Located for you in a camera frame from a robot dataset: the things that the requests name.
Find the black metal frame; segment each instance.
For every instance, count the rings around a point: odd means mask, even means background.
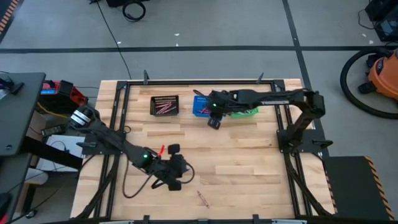
[[[113,103],[113,110],[112,110],[112,115],[111,115],[111,122],[109,127],[114,129],[115,127],[115,121],[116,121],[116,116],[118,113],[118,104],[119,104],[119,99],[120,99],[120,93],[121,90],[124,88],[124,99],[123,99],[123,108],[121,112],[121,120],[120,120],[120,127],[124,127],[125,121],[126,121],[126,111],[127,111],[127,104],[129,101],[129,92],[130,92],[130,87],[135,86],[135,85],[247,85],[247,84],[260,84],[260,85],[270,85],[271,91],[284,91],[285,90],[285,84],[283,80],[261,80],[258,82],[258,80],[167,80],[167,81],[118,81],[116,85],[116,93],[114,96],[114,103]],[[283,120],[282,120],[282,114],[280,112],[280,106],[274,106],[275,107],[275,113],[277,115],[277,123],[278,123],[278,129],[283,130],[284,125],[283,125]],[[285,109],[285,114],[287,118],[288,124],[292,124],[292,115],[290,114],[290,109],[288,105],[284,106]],[[297,168],[297,173],[300,176],[300,178],[303,180],[305,183],[305,178],[303,174],[303,167],[300,159],[300,154],[296,153],[293,155],[295,158],[295,163],[296,163],[296,168]],[[114,156],[114,165],[119,165],[119,159],[120,155],[115,155]],[[285,163],[290,162],[290,154],[284,153],[284,159]],[[103,161],[103,166],[101,170],[101,175],[100,175],[100,182],[99,186],[101,186],[104,182],[104,179],[107,175],[108,172],[108,165],[109,165],[109,155],[104,156],[104,161]],[[299,203],[298,203],[298,198],[297,198],[297,192],[295,188],[295,182],[291,176],[287,176],[288,181],[289,181],[289,189],[290,189],[290,196],[292,198],[292,206],[294,210],[294,215],[295,217],[300,216],[300,208],[299,208]],[[109,188],[109,196],[107,200],[107,206],[106,206],[106,216],[104,218],[110,220],[111,219],[111,214],[112,214],[112,209],[113,209],[113,199],[114,199],[114,193],[115,193],[115,188],[116,188],[116,179],[117,179],[117,174],[113,177],[110,188]],[[306,196],[303,194],[303,199],[304,199],[304,205],[305,205],[305,212],[307,215],[312,215],[312,210],[310,203],[308,202],[308,199]],[[101,201],[98,202],[98,204],[95,207],[95,212],[94,212],[94,218],[99,218],[100,213],[101,213]],[[217,222],[217,223],[270,223],[271,219],[259,219],[259,216],[257,214],[253,215],[253,219],[251,220],[156,220],[156,221],[150,221],[151,223],[156,222],[156,223],[186,223],[187,221],[192,221],[192,222],[198,222],[198,223],[208,223],[208,222]],[[149,223],[149,216],[145,216],[143,220],[135,220],[134,223]]]

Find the vacuum hose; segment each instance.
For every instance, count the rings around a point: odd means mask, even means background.
[[[367,55],[367,54],[380,54],[380,55],[385,55],[388,56],[390,55],[390,51],[384,48],[371,48],[371,49],[365,49],[362,50],[358,53],[356,53],[354,56],[352,56],[344,65],[343,70],[341,71],[340,75],[340,86],[341,89],[343,90],[344,95],[347,97],[347,99],[354,104],[356,107],[359,109],[372,114],[374,116],[378,116],[380,118],[387,118],[387,119],[398,119],[398,113],[388,113],[384,111],[379,111],[376,110],[362,102],[360,102],[349,90],[348,85],[347,85],[347,74],[351,66],[361,57]]]

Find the wooden table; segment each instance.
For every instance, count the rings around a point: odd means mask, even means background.
[[[299,79],[286,79],[287,90],[301,88]],[[109,125],[116,81],[102,81],[96,109]],[[126,125],[132,128],[127,140],[133,144],[159,150],[161,145],[179,143],[181,153],[195,168],[194,180],[183,185],[181,191],[169,192],[166,186],[152,190],[152,178],[144,190],[133,199],[122,194],[122,180],[126,158],[122,156],[114,198],[112,220],[187,219],[251,219],[293,218],[292,202],[283,155],[278,150],[277,121],[273,106],[259,108],[248,118],[224,118],[219,130],[207,126],[206,118],[192,114],[193,89],[204,94],[215,90],[251,88],[270,91],[268,85],[185,85],[133,86],[129,94]],[[119,124],[123,101],[121,94]],[[154,117],[149,114],[152,96],[179,95],[178,116]],[[291,106],[293,120],[301,111]],[[322,162],[312,154],[301,154],[307,186],[329,212],[334,213]],[[92,159],[80,174],[71,217],[78,215],[98,188],[103,156]],[[188,179],[191,172],[184,175]],[[132,166],[127,173],[126,192],[133,194],[145,181],[146,175]],[[210,204],[206,208],[199,190]],[[304,214],[301,191],[298,190],[300,211]],[[103,209],[107,195],[103,200]]]

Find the orange vacuum cleaner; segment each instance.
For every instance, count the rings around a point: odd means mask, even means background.
[[[398,51],[387,50],[384,48],[371,48],[362,50],[352,56],[344,65],[340,75],[340,85],[343,93],[347,99],[352,102],[359,109],[387,119],[398,119],[398,113],[388,113],[384,111],[376,110],[364,103],[360,102],[350,92],[347,86],[347,74],[352,64],[355,63],[359,58],[368,56],[366,64],[370,68],[368,75],[368,82],[363,83],[358,87],[358,90],[362,94],[368,94],[372,92],[378,92],[384,96],[398,100]]]

